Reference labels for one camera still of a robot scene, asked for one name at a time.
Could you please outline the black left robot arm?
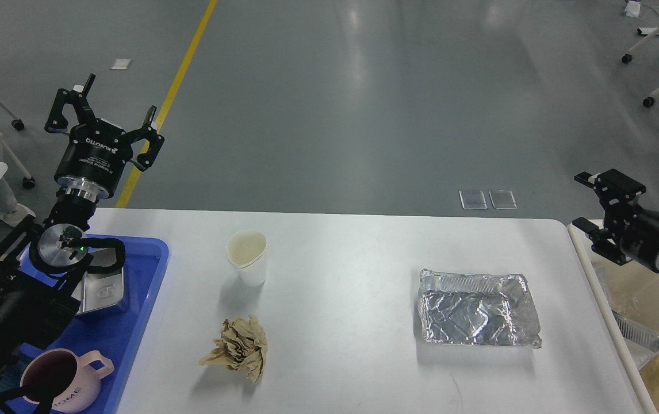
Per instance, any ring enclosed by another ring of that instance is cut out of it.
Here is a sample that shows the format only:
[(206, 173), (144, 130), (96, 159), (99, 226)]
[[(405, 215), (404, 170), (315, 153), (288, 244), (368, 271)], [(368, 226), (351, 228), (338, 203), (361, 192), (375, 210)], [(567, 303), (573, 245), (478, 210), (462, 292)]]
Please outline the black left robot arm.
[[(129, 132), (96, 116), (87, 100), (94, 80), (90, 74), (82, 87), (59, 89), (44, 126), (68, 137), (50, 214), (41, 224), (27, 215), (0, 243), (0, 380), (22, 345), (43, 350), (61, 336), (79, 309), (72, 293), (85, 273), (124, 267), (122, 241), (87, 236), (89, 220), (100, 200), (114, 196), (125, 165), (148, 170), (166, 141), (156, 106)], [(31, 393), (43, 399), (35, 412), (51, 411), (56, 392), (39, 382), (0, 392), (0, 412), (11, 413), (8, 401)]]

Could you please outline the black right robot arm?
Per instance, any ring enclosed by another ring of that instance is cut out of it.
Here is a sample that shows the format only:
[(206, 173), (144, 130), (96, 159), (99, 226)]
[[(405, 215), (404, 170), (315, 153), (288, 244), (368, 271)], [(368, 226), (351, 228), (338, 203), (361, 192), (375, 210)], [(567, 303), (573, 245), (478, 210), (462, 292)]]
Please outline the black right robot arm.
[(635, 261), (659, 274), (659, 212), (639, 204), (645, 185), (615, 168), (581, 172), (574, 180), (592, 189), (604, 210), (601, 227), (584, 217), (572, 221), (590, 239), (592, 251), (619, 266)]

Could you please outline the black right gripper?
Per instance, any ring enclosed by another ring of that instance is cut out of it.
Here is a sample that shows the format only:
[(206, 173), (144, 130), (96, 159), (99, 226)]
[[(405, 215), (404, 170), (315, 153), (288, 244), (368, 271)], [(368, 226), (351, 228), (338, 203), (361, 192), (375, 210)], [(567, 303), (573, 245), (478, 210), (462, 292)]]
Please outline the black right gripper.
[(635, 261), (659, 273), (659, 212), (638, 202), (646, 186), (615, 168), (597, 175), (581, 172), (574, 180), (595, 192), (606, 215), (608, 230), (585, 217), (572, 221), (592, 242), (591, 250), (616, 265)]

